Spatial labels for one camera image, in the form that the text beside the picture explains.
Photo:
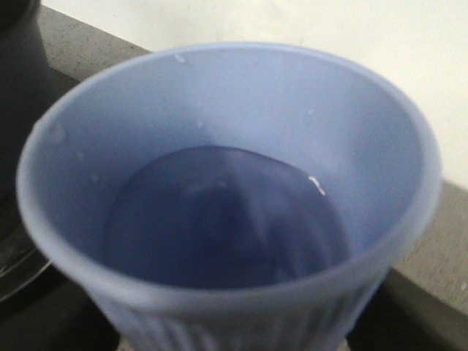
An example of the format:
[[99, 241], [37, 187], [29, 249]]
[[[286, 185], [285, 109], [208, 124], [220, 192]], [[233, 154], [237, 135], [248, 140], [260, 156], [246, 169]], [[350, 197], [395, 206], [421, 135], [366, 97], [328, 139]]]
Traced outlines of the light blue ribbed plastic cup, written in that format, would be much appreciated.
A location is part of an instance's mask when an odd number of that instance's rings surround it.
[[335, 350], [441, 188], [392, 83], [271, 43], [196, 45], [83, 81], [18, 163], [29, 235], [135, 350]]

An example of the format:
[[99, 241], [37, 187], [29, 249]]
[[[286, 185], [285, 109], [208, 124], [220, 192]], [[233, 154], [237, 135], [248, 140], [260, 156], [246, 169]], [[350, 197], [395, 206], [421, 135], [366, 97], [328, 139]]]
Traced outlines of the right burner with pot support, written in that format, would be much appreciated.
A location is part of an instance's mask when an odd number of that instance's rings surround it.
[[50, 263], [36, 248], [15, 202], [1, 204], [1, 302], [36, 279]]

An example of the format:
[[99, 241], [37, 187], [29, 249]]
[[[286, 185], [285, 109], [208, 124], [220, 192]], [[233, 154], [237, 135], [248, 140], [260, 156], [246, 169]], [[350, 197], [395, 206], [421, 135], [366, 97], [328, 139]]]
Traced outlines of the dark blue cooking pot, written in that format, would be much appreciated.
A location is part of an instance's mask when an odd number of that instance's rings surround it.
[[14, 191], [32, 126], [57, 98], [39, 31], [40, 4], [1, 2], [1, 199]]

